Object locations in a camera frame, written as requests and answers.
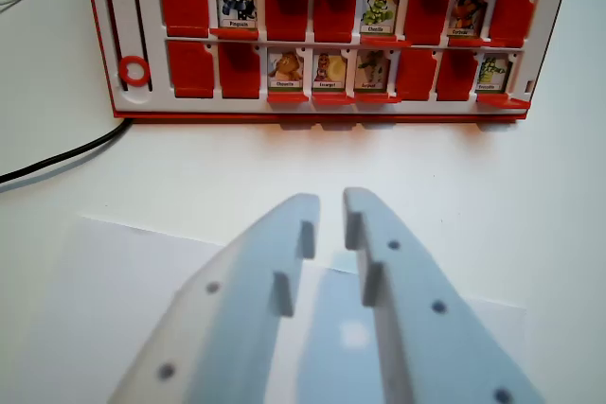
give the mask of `red ring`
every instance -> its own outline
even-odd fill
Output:
[[[136,63],[143,68],[143,76],[140,79],[133,79],[129,76],[129,63]],[[124,82],[133,87],[143,87],[150,80],[150,66],[138,56],[126,56],[122,58],[117,73]]]

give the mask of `white backdrop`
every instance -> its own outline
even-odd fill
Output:
[[[0,378],[79,214],[225,243],[307,191],[323,204],[318,256],[331,264],[342,190],[360,185],[461,293],[527,308],[526,370],[548,402],[602,402],[605,11],[564,0],[528,120],[513,127],[137,125],[79,167],[0,187]],[[0,173],[117,124],[89,0],[26,0],[0,16],[0,107]]]

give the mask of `cartoon character picture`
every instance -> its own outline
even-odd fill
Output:
[[[348,72],[348,61],[341,51],[320,51],[313,56],[313,90],[343,92]]]
[[[257,28],[255,0],[217,0],[221,27]]]
[[[454,0],[448,24],[449,37],[479,37],[487,3],[484,0]]]
[[[269,90],[303,90],[303,58],[294,50],[270,50],[267,60]]]
[[[478,94],[502,94],[508,84],[512,63],[507,54],[487,54],[484,57],[480,74],[475,85]]]
[[[398,0],[365,0],[365,8],[360,33],[394,33]]]
[[[354,90],[384,92],[387,87],[389,61],[382,50],[358,51]]]

